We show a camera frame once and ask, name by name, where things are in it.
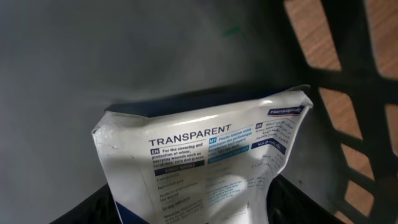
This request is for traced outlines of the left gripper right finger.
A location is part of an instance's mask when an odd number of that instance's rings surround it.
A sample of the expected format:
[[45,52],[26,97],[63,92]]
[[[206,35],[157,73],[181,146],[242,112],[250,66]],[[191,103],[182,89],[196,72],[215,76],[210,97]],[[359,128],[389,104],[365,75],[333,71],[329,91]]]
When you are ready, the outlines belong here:
[[270,224],[344,224],[282,175],[269,187],[267,216]]

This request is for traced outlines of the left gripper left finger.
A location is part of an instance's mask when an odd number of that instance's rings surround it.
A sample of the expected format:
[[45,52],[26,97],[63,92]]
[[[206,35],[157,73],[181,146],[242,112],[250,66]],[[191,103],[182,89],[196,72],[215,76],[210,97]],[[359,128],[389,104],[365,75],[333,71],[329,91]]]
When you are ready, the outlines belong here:
[[109,185],[104,185],[51,224],[120,224]]

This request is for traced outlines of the white plaster pack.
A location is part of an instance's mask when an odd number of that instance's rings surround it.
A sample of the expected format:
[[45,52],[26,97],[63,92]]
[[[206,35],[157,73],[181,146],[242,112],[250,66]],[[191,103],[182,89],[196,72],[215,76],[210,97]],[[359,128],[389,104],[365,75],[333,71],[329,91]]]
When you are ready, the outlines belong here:
[[92,132],[123,223],[267,223],[266,197],[312,108],[301,90],[148,118],[107,112]]

